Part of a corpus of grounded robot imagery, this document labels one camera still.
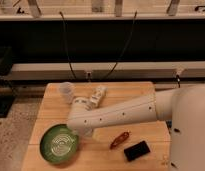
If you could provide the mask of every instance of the green bowl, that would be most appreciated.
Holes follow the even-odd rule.
[[[66,124],[59,124],[48,129],[43,135],[40,153],[46,161],[60,164],[72,158],[78,144],[79,137],[74,135]]]

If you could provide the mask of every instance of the clear plastic cup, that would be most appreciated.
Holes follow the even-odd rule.
[[[70,104],[72,103],[74,99],[74,84],[70,82],[63,82],[60,83],[58,87],[58,91],[62,95],[62,97],[65,99],[65,102]]]

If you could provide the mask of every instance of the wire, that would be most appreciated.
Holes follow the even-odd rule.
[[[177,80],[177,84],[178,84],[178,88],[180,88],[181,87],[181,80],[180,80],[180,76],[177,74],[176,75],[176,80]]]
[[[129,46],[129,44],[131,42],[131,38],[132,38],[132,35],[133,35],[133,32],[134,32],[134,25],[135,25],[136,18],[137,18],[137,11],[134,13],[134,18],[133,18],[133,23],[132,23],[132,26],[131,26],[131,30],[130,30],[128,39],[125,42],[125,45],[124,45],[124,47],[122,49],[122,52],[120,53],[120,56],[117,58],[113,68],[104,77],[102,77],[102,79],[108,78],[113,73],[113,71],[115,70],[115,68],[119,64],[119,61],[122,59],[123,55],[125,54],[128,46]]]
[[[6,83],[9,86],[9,88],[12,91],[13,96],[17,97],[18,96],[18,91],[17,91],[16,86],[9,80],[4,80],[4,83]]]
[[[17,4],[19,4],[21,0],[18,0],[17,2],[14,3],[13,7],[15,7]]]
[[[64,46],[65,46],[65,53],[66,53],[66,56],[68,58],[68,63],[69,63],[69,67],[71,69],[71,73],[72,75],[74,76],[74,79],[77,79],[76,77],[76,74],[72,68],[72,65],[71,65],[71,60],[70,60],[70,57],[69,57],[69,50],[68,50],[68,41],[67,41],[67,28],[66,28],[66,23],[65,23],[65,18],[64,18],[64,15],[63,13],[60,11],[59,14],[61,15],[62,17],[62,20],[63,20],[63,40],[64,40]]]

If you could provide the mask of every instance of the wooden tabletop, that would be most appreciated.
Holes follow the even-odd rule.
[[[107,87],[100,107],[153,93],[150,82],[75,83],[75,96],[89,97],[98,85]],[[90,138],[80,138],[77,153],[69,162],[51,165],[40,155],[41,137],[51,126],[66,123],[70,105],[58,92],[59,84],[48,84],[24,158],[22,171],[167,171],[170,136],[164,122],[113,126],[95,129]],[[130,131],[129,139],[114,150],[109,149],[115,137]],[[151,152],[127,162],[123,150],[145,140]]]

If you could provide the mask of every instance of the gray floor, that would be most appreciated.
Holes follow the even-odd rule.
[[[20,171],[42,95],[18,96],[6,119],[0,119],[0,171]]]

